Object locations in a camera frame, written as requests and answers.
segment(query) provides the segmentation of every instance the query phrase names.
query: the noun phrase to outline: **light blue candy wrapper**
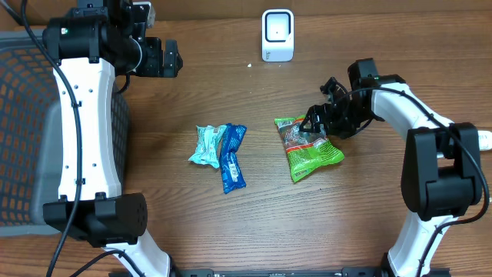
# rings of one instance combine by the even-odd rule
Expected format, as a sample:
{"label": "light blue candy wrapper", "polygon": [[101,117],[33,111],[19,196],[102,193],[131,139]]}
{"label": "light blue candy wrapper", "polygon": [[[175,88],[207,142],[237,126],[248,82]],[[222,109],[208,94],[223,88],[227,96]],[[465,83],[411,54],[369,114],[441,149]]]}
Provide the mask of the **light blue candy wrapper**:
{"label": "light blue candy wrapper", "polygon": [[220,125],[218,127],[210,125],[207,127],[197,126],[197,148],[188,161],[199,165],[211,165],[218,169],[217,148],[226,128],[226,125]]}

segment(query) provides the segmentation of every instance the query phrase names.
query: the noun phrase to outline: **snack bag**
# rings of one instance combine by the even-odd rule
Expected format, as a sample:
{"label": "snack bag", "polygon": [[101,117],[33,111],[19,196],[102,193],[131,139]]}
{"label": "snack bag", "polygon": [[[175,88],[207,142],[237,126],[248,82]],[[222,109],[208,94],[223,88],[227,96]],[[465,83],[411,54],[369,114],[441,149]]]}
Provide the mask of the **snack bag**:
{"label": "snack bag", "polygon": [[344,153],[331,144],[324,130],[321,130],[321,133],[300,132],[299,125],[303,120],[303,115],[297,118],[275,119],[294,182],[322,165],[336,164],[344,159]]}
{"label": "snack bag", "polygon": [[199,165],[211,165],[218,169],[217,148],[226,128],[226,125],[220,125],[217,128],[210,125],[207,127],[197,126],[197,148],[188,161]]}
{"label": "snack bag", "polygon": [[225,194],[246,186],[243,174],[239,168],[236,152],[239,150],[247,128],[243,125],[232,125],[231,123],[228,123],[227,127],[224,138],[222,139],[220,157],[222,183],[224,184]]}

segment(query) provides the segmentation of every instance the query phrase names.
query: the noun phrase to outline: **white device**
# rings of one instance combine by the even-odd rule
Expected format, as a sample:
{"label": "white device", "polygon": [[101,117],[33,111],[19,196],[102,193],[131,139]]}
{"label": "white device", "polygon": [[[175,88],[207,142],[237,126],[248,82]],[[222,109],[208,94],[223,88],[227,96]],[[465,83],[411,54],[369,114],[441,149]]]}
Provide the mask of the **white device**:
{"label": "white device", "polygon": [[261,57],[266,62],[288,62],[294,57],[294,14],[269,9],[261,17]]}

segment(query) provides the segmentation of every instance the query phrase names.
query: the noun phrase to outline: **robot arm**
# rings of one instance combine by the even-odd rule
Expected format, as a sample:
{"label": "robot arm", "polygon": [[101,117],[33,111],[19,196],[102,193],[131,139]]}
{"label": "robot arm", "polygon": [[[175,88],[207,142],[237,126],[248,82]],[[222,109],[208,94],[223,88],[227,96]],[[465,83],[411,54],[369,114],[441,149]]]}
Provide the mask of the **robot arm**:
{"label": "robot arm", "polygon": [[[115,167],[111,99],[117,75],[177,76],[182,59],[176,41],[145,37],[154,24],[150,2],[79,0],[64,18],[53,18],[43,32],[49,55],[58,63],[78,102],[81,121],[83,185],[76,220],[68,235],[105,251],[122,250],[145,276],[173,275],[171,258],[161,251],[147,227],[141,193],[122,195]],[[47,224],[65,230],[75,200],[77,140],[71,99],[58,84],[63,134],[60,201],[43,206]],[[131,264],[115,254],[133,276]]]}
{"label": "robot arm", "polygon": [[[329,135],[343,139],[358,133],[361,123],[376,119],[387,121],[407,142],[401,190],[409,208],[397,242],[384,257],[382,267],[390,277],[414,277],[424,250],[436,227],[456,221],[469,205],[476,205],[481,197],[481,183],[460,149],[408,98],[384,88],[404,92],[416,99],[436,120],[467,143],[474,159],[480,161],[479,136],[471,124],[454,124],[415,97],[409,86],[398,75],[379,76],[372,59],[356,61],[348,69],[353,91],[347,90],[331,78],[321,91],[328,95],[328,103],[311,107],[300,126],[304,132],[319,132],[321,126]],[[487,133],[480,136],[480,147],[488,149]],[[454,166],[440,169],[437,158],[454,159]],[[421,275],[430,269],[431,259],[439,246],[445,228],[434,240],[424,261]]]}

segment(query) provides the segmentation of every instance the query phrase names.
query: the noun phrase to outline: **blue candy wrapper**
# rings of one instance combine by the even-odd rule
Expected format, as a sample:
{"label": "blue candy wrapper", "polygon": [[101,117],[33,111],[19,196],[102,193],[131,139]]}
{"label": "blue candy wrapper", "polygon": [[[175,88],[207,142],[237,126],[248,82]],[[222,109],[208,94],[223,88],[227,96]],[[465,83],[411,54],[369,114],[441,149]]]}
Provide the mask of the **blue candy wrapper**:
{"label": "blue candy wrapper", "polygon": [[236,152],[243,141],[246,129],[246,126],[243,125],[228,123],[222,139],[220,162],[225,194],[246,186],[239,168],[238,157],[236,157]]}

